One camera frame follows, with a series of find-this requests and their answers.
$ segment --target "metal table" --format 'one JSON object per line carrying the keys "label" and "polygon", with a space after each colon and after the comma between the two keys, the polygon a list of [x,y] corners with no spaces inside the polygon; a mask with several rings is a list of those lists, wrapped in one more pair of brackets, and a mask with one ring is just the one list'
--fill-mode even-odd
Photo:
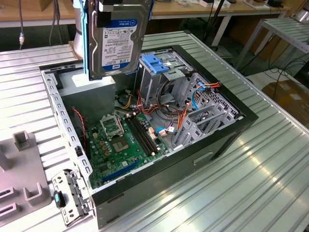
{"label": "metal table", "polygon": [[262,28],[269,30],[269,33],[265,36],[260,46],[257,48],[255,54],[259,53],[273,34],[278,35],[280,38],[284,39],[286,42],[293,45],[295,48],[292,49],[287,57],[292,57],[294,52],[299,49],[304,53],[309,53],[309,25],[304,25],[292,18],[273,18],[273,19],[262,19],[256,26],[254,32],[252,33],[250,39],[243,48],[239,59],[237,61],[236,69],[239,68],[249,49],[251,48],[256,37],[260,33]]}
{"label": "metal table", "polygon": [[[143,48],[180,44],[258,116],[219,159],[108,224],[105,231],[303,231],[309,223],[309,131],[195,36],[146,36]],[[34,132],[45,174],[71,163],[38,66],[75,60],[68,45],[0,53],[0,139]],[[95,231],[86,217],[65,228],[52,202],[0,231]]]}

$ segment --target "pci slot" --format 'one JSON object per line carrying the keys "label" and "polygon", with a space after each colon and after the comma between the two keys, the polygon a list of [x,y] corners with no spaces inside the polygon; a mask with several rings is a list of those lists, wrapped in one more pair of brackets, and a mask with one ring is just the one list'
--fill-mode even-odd
{"label": "pci slot", "polygon": [[140,162],[140,160],[135,161],[133,164],[131,164],[131,165],[129,165],[129,166],[123,168],[123,169],[120,169],[119,171],[117,171],[117,172],[115,172],[115,173],[113,173],[113,174],[110,174],[110,175],[104,177],[104,178],[102,179],[102,182],[104,183],[105,181],[112,180],[112,179],[114,179],[114,178],[116,178],[116,177],[119,177],[120,175],[122,175],[122,174],[124,174],[124,173],[126,173],[126,172],[129,172],[129,171],[135,169],[135,168],[136,168],[136,165],[138,164],[138,162]]}
{"label": "pci slot", "polygon": [[147,156],[151,156],[157,152],[154,143],[136,118],[127,118],[126,123]]}

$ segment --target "red cable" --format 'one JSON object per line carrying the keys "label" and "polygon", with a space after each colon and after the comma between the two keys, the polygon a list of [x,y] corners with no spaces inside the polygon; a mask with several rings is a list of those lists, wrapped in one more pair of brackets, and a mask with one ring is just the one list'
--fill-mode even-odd
{"label": "red cable", "polygon": [[83,125],[83,133],[84,133],[84,149],[86,149],[86,129],[85,129],[85,124],[84,124],[84,120],[83,120],[83,117],[81,116],[81,114],[75,110],[75,109],[72,109],[75,113],[78,114],[79,118],[81,119],[82,121],[82,125]]}

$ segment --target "yellow cable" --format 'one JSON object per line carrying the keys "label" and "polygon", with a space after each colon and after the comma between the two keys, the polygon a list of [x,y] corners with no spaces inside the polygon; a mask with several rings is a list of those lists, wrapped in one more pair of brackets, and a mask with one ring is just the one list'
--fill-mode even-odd
{"label": "yellow cable", "polygon": [[129,100],[127,101],[127,104],[124,107],[122,107],[124,110],[129,108],[129,106],[131,104],[131,98],[132,98],[132,94],[130,94],[130,97],[129,97]]}

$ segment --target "slotted aluminum surface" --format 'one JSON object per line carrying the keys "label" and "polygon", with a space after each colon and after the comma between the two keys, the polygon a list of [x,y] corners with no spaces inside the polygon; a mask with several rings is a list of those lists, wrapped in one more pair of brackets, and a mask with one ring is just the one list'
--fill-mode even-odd
{"label": "slotted aluminum surface", "polygon": [[309,52],[309,25],[297,22],[292,18],[263,19],[262,25],[299,50],[305,53]]}
{"label": "slotted aluminum surface", "polygon": [[[190,34],[149,35],[143,48],[172,44],[182,45],[259,119],[222,157],[108,224],[104,230],[303,231],[309,223],[308,130],[269,103],[264,94],[257,93]],[[68,46],[0,53],[0,139],[6,139],[13,131],[35,132],[51,192],[51,177],[69,168],[70,163],[37,66],[55,62],[41,61],[42,57],[55,60],[57,56],[58,62],[74,60]],[[14,63],[19,58],[21,65],[8,62]],[[0,231],[41,232],[48,228],[94,231],[95,223],[95,219],[87,217],[66,229],[52,203]]]}

